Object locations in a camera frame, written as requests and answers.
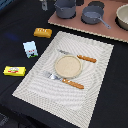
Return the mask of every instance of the pink tray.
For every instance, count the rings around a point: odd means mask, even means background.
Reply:
[[[84,5],[77,6],[76,17],[73,19],[61,19],[56,15],[56,12],[54,12],[48,20],[48,23],[114,40],[128,42],[128,31],[120,28],[115,22],[117,9],[128,3],[102,1],[105,5],[103,20],[111,26],[111,29],[108,29],[102,22],[95,25],[89,25],[81,21],[82,10],[84,7],[88,6],[91,1],[92,0],[85,0]]]

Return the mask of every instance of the floor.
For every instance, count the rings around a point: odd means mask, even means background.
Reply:
[[[25,126],[11,118],[4,117],[0,115],[0,128],[50,128],[38,121],[31,120],[32,123],[29,126]]]
[[[36,127],[33,125],[24,126],[23,124],[20,124],[17,121],[9,118],[5,124],[0,125],[0,128],[36,128]]]

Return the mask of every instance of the fork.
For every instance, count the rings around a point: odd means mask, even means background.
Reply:
[[[49,79],[52,79],[52,80],[60,80],[60,81],[62,81],[63,83],[69,84],[69,85],[74,86],[74,87],[76,87],[76,88],[84,89],[84,86],[83,86],[83,85],[78,84],[78,83],[75,83],[75,82],[72,82],[72,81],[67,80],[67,79],[65,79],[65,78],[59,78],[58,76],[56,76],[56,75],[54,75],[54,74],[52,74],[52,73],[50,73],[50,72],[48,72],[48,71],[43,71],[42,74],[43,74],[44,77],[47,77],[47,78],[49,78]]]

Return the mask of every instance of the wooden handle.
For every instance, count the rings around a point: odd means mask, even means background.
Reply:
[[[90,61],[90,62],[93,62],[93,63],[96,62],[96,59],[89,58],[89,57],[86,57],[86,56],[77,55],[77,57],[78,57],[79,59],[87,60],[87,61]]]
[[[67,79],[63,79],[62,82],[66,83],[66,84],[69,84],[71,86],[74,86],[76,88],[79,88],[79,89],[84,89],[84,86],[83,85],[78,84],[78,83],[75,83],[75,82],[72,82],[72,81],[67,80]]]

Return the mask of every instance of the butter package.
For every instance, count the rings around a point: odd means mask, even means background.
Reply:
[[[52,34],[51,29],[36,28],[34,36],[50,38]]]
[[[4,75],[10,76],[24,76],[25,75],[25,67],[9,67],[6,66],[4,70]]]

